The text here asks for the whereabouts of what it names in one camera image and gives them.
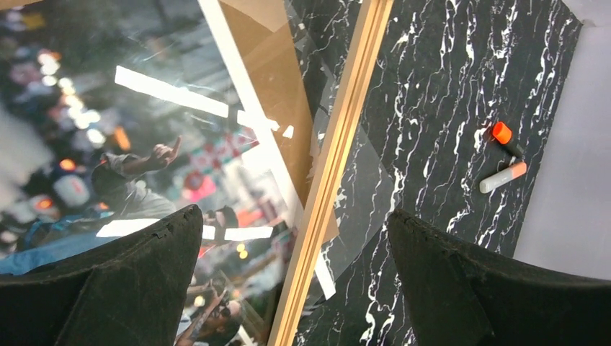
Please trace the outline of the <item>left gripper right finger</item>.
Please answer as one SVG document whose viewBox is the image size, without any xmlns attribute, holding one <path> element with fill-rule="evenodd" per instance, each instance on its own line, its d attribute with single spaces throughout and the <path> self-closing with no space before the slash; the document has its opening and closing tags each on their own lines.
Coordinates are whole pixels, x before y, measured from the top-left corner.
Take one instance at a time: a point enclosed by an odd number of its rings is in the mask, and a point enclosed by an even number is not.
<svg viewBox="0 0 611 346">
<path fill-rule="evenodd" d="M 419 345 L 608 345 L 610 282 L 529 265 L 397 209 L 387 219 Z"/>
</svg>

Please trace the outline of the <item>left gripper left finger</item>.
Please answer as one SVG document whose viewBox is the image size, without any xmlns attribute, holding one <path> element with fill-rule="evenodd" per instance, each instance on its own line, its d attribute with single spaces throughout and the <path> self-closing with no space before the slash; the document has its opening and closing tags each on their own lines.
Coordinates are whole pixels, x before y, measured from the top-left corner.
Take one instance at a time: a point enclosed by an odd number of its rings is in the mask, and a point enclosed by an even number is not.
<svg viewBox="0 0 611 346">
<path fill-rule="evenodd" d="M 200 250 L 189 205 L 87 252 L 1 276 L 3 345 L 172 345 Z"/>
</svg>

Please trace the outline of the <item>printed colour photo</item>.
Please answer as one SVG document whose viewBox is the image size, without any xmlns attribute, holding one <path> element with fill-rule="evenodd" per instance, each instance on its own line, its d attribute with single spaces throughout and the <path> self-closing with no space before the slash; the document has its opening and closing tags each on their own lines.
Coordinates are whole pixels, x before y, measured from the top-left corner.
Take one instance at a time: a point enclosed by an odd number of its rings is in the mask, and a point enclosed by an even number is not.
<svg viewBox="0 0 611 346">
<path fill-rule="evenodd" d="M 172 345 L 269 344 L 296 194 L 219 3 L 1 3 L 1 276 L 196 205 Z"/>
</svg>

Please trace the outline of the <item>brown cardboard backing board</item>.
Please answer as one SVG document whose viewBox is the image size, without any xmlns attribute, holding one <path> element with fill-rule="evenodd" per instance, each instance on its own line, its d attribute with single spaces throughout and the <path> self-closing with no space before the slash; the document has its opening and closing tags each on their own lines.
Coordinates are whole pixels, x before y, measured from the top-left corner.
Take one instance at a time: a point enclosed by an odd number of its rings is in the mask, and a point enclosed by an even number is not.
<svg viewBox="0 0 611 346">
<path fill-rule="evenodd" d="M 290 177 L 291 223 L 299 226 L 321 151 L 302 77 L 308 31 L 289 1 L 219 4 Z"/>
</svg>

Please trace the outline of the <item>wooden picture frame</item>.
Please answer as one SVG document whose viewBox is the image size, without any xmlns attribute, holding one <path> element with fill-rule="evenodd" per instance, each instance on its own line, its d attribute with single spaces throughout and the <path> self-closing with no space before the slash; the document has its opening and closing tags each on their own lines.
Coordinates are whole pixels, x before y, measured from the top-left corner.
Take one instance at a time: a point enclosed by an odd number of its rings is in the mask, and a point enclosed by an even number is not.
<svg viewBox="0 0 611 346">
<path fill-rule="evenodd" d="M 364 1 L 360 8 L 269 345 L 291 345 L 295 338 L 392 6 Z"/>
</svg>

